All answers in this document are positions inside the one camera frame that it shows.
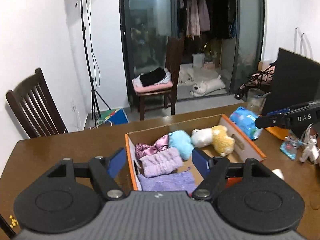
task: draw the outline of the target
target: black folded clothing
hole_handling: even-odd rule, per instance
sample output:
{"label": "black folded clothing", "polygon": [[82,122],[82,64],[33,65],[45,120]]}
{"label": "black folded clothing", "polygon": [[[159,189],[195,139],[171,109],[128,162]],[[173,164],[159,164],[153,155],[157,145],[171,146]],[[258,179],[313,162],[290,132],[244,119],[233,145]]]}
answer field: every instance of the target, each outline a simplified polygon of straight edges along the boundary
{"label": "black folded clothing", "polygon": [[158,83],[164,78],[165,78],[165,71],[162,68],[157,68],[154,71],[141,75],[140,81],[142,83],[142,86],[147,87],[155,83]]}

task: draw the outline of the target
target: pink seat cushion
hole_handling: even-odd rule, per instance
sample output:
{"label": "pink seat cushion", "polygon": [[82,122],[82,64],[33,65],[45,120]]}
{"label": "pink seat cushion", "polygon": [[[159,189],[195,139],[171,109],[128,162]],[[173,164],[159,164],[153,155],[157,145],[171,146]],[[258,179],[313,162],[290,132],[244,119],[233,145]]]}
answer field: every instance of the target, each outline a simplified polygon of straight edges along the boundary
{"label": "pink seat cushion", "polygon": [[159,84],[159,85],[151,85],[147,87],[137,87],[133,84],[134,91],[136,93],[146,93],[146,92],[153,92],[158,90],[169,89],[173,86],[172,82],[169,81],[167,84]]}

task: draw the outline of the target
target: yellow and white plush toy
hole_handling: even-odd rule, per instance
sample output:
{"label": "yellow and white plush toy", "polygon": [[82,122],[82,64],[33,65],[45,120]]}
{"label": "yellow and white plush toy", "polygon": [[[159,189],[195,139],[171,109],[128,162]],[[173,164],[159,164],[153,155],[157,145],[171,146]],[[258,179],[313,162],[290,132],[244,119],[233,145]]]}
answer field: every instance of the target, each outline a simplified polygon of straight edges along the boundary
{"label": "yellow and white plush toy", "polygon": [[232,153],[235,146],[235,140],[227,135],[227,130],[223,125],[216,125],[211,128],[212,145],[222,157]]}
{"label": "yellow and white plush toy", "polygon": [[191,140],[192,144],[198,148],[212,144],[222,157],[232,153],[235,145],[235,140],[227,135],[227,128],[223,125],[201,130],[195,129],[192,131]]}

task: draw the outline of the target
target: plush toy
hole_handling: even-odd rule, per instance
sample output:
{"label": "plush toy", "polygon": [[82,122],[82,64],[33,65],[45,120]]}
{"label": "plush toy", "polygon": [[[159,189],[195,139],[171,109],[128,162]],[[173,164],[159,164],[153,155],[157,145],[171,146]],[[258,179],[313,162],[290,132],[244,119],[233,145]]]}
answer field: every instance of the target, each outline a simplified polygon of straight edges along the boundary
{"label": "plush toy", "polygon": [[208,81],[201,81],[196,83],[191,92],[190,95],[193,97],[202,97],[206,94],[209,94],[215,90],[223,89],[225,88],[225,84],[221,81],[221,75],[219,75],[217,78],[214,78],[212,80]]}
{"label": "plush toy", "polygon": [[222,157],[232,153],[235,145],[235,140],[227,135],[227,128],[223,125],[201,130],[195,129],[192,131],[191,140],[198,148],[212,144]]}
{"label": "plush toy", "polygon": [[175,147],[183,160],[190,158],[194,146],[191,143],[190,136],[183,130],[169,133],[169,147]]}
{"label": "plush toy", "polygon": [[227,128],[223,125],[216,125],[211,128],[214,149],[220,156],[224,157],[232,153],[235,140],[227,135]]}

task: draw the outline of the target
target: pink satin bow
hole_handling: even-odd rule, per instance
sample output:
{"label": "pink satin bow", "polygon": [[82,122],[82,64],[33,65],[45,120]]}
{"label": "pink satin bow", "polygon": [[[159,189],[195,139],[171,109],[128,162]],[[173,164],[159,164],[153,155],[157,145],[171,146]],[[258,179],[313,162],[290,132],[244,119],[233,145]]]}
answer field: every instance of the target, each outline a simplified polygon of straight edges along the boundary
{"label": "pink satin bow", "polygon": [[153,146],[145,143],[138,143],[136,145],[136,157],[139,160],[143,156],[153,155],[169,148],[169,135],[164,135],[159,138]]}

